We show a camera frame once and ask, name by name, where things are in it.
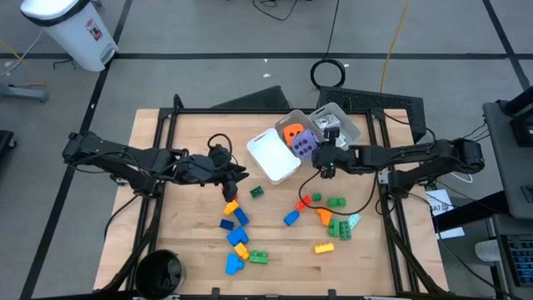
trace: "label sticker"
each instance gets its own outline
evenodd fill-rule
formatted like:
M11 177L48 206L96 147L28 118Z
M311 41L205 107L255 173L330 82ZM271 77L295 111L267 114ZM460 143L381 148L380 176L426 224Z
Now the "label sticker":
M85 28L91 33L95 41L99 40L102 37L102 32L100 31L93 19L87 21L87 24L85 24Z

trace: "purple dice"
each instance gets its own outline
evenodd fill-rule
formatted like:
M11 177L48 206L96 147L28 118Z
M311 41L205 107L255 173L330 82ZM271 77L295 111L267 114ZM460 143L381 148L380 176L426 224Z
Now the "purple dice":
M318 138L311 129L306 129L298 134L292 140L292 151L299 158L306 158L311 156L314 149L318 147Z

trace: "white paper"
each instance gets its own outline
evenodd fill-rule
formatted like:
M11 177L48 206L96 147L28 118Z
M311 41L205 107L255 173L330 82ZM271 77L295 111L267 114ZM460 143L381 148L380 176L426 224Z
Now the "white paper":
M440 201L447 203L448 205L436 201L434 198L430 197L431 195L434 198L439 199ZM435 190L435 191L427 191L426 192L427 201L431 204L431 209L433 210L433 215L438 216L441 213L449 212L453 210L453 206L451 206L450 198L448 197L448 193L446 190ZM465 235L465 232L463 231L462 227L446 230L444 232L441 232L442 239L447 238L457 238L457 237L463 237Z

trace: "black bucket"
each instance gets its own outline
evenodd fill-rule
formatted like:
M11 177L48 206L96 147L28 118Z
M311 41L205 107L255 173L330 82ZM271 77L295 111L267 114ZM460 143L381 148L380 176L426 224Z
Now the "black bucket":
M185 267L177 254L168 250L157 250L146 255L137 268L135 285L146 299L162 299L182 285Z

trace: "green lego brick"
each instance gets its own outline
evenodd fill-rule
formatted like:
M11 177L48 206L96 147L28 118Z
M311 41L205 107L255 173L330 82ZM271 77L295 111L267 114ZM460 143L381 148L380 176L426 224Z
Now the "green lego brick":
M346 199L343 197L334 197L327 199L327 206L330 208L343 208L346 206Z
M321 201L322 200L322 194L320 194L319 192L315 192L312 196L313 198L313 201Z
M263 192L263 188L261 186L256 187L250 191L250 194L252 195L252 198L258 198L262 196L265 192Z
M332 219L330 221L330 227L327 229L327 234L331 237L338 237L341 235L341 223L337 219Z
M351 240L351 228L350 228L350 223L348 221L342 221L340 223L340 234L341 234L341 240L343 241Z
M253 250L250 253L250 263L268 264L268 253Z

